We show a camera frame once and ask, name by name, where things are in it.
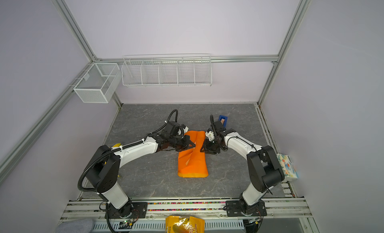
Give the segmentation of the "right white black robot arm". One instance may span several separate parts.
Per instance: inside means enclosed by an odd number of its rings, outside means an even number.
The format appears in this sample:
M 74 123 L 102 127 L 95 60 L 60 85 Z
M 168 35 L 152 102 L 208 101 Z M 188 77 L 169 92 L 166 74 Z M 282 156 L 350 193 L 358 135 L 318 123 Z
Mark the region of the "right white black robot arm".
M 222 122 L 215 121 L 212 115 L 210 123 L 211 127 L 206 132 L 201 151 L 219 154 L 232 149 L 247 160 L 251 183 L 240 195 L 239 206 L 236 209 L 245 215 L 250 215 L 261 205 L 263 196 L 285 179 L 275 150 L 269 145 L 256 145 L 240 136 L 235 130 L 226 129 Z

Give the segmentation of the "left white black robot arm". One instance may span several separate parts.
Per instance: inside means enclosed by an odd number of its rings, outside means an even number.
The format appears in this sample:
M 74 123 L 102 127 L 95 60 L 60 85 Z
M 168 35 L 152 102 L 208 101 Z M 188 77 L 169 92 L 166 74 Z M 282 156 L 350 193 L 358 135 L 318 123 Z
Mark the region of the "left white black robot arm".
M 78 180 L 81 192 L 94 192 L 116 210 L 130 207 L 131 199 L 118 184 L 119 170 L 142 156 L 173 148 L 180 152 L 195 147 L 186 135 L 188 128 L 178 123 L 178 110 L 169 114 L 164 125 L 136 142 L 100 146 Z

